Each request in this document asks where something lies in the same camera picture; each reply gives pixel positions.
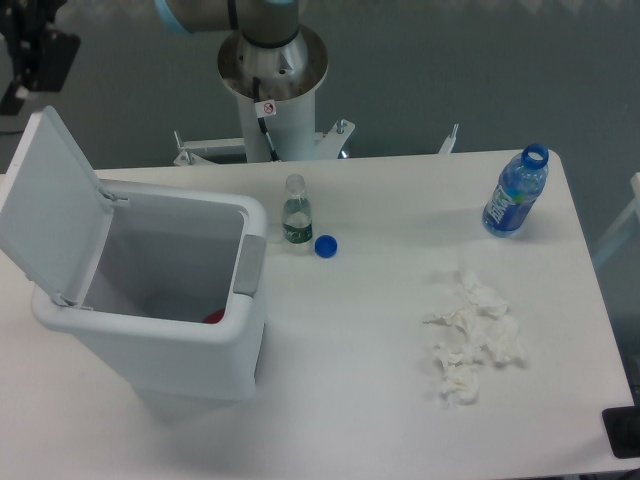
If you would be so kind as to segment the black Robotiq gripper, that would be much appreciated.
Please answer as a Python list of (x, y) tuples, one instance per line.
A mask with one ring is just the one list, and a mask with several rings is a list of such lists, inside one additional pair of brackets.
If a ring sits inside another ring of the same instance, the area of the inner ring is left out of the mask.
[(45, 27), (55, 21), (58, 10), (66, 3), (66, 0), (1, 2), (1, 35), (6, 39), (13, 68), (13, 78), (1, 98), (2, 115), (20, 113), (26, 101), (23, 90), (28, 93), (62, 90), (81, 39)]

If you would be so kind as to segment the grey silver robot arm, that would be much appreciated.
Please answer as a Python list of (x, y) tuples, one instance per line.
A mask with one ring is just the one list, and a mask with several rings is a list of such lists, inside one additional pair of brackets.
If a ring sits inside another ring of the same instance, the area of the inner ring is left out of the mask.
[[(3, 1), (1, 38), (12, 65), (12, 79), (1, 97), (1, 114), (20, 113), (26, 95), (62, 90), (80, 37), (55, 28), (64, 1)], [(168, 28), (180, 33), (240, 31), (260, 48), (290, 43), (299, 31), (296, 1), (156, 1)]]

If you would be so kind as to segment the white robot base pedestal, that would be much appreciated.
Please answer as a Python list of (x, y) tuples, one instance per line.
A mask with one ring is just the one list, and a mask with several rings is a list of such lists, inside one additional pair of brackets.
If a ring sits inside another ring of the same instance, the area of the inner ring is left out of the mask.
[(316, 91), (328, 73), (321, 38), (301, 25), (285, 45), (264, 48), (234, 32), (222, 43), (218, 71), (235, 96), (240, 138), (182, 141), (174, 137), (177, 166), (220, 163), (243, 154), (249, 163), (346, 159), (355, 124), (339, 119), (316, 130)]

